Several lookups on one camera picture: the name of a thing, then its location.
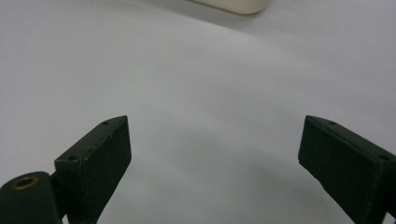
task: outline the white surface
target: white surface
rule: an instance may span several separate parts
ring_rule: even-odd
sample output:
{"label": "white surface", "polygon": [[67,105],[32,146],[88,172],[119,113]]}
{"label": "white surface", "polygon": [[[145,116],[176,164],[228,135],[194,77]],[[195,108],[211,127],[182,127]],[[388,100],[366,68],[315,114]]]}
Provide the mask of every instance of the white surface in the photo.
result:
{"label": "white surface", "polygon": [[304,116],[396,153],[395,21],[394,0],[1,0],[0,182],[128,115],[100,223],[352,223],[298,164]]}

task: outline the white object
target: white object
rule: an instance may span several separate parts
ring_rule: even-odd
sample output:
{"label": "white object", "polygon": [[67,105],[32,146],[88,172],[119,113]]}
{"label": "white object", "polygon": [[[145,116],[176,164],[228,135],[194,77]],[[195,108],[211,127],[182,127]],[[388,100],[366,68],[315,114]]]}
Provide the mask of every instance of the white object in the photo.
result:
{"label": "white object", "polygon": [[195,0],[238,14],[252,14],[263,10],[270,0]]}

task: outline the black plastic part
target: black plastic part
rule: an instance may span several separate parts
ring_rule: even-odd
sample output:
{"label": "black plastic part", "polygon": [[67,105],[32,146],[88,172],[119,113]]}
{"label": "black plastic part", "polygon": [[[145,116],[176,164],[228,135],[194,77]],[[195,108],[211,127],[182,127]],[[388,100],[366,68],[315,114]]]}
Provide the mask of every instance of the black plastic part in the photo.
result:
{"label": "black plastic part", "polygon": [[55,160],[70,223],[96,223],[130,161],[126,116],[102,122]]}
{"label": "black plastic part", "polygon": [[62,223],[50,176],[44,172],[21,175],[0,188],[0,223]]}
{"label": "black plastic part", "polygon": [[355,223],[382,223],[394,205],[396,157],[333,121],[305,118],[299,161]]}
{"label": "black plastic part", "polygon": [[68,208],[70,207],[70,200],[68,192],[66,190],[66,186],[62,186],[58,182],[58,176],[56,172],[50,176],[50,181],[52,184],[52,190],[55,195],[55,201],[58,205],[58,215],[59,217],[64,217],[64,215],[66,215],[67,213]]}

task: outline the white table surface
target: white table surface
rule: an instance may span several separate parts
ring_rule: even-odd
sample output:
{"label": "white table surface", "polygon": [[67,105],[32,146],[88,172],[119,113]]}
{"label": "white table surface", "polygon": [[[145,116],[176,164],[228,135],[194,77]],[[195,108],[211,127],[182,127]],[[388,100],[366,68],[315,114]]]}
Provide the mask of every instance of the white table surface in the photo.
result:
{"label": "white table surface", "polygon": [[0,0],[0,183],[127,115],[99,223],[352,223],[298,164],[304,116],[396,153],[395,24],[394,0]]}

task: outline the screw hole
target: screw hole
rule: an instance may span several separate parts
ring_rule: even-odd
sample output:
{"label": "screw hole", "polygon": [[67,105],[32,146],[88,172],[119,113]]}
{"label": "screw hole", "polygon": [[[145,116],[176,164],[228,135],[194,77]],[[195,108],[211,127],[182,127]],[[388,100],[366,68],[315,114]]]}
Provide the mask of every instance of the screw hole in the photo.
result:
{"label": "screw hole", "polygon": [[70,161],[77,161],[78,160],[78,156],[69,156],[67,159],[70,160]]}
{"label": "screw hole", "polygon": [[379,159],[381,159],[383,161],[390,161],[390,158],[387,156],[379,156]]}
{"label": "screw hole", "polygon": [[37,176],[27,176],[23,179],[18,180],[12,185],[13,189],[27,189],[37,183]]}

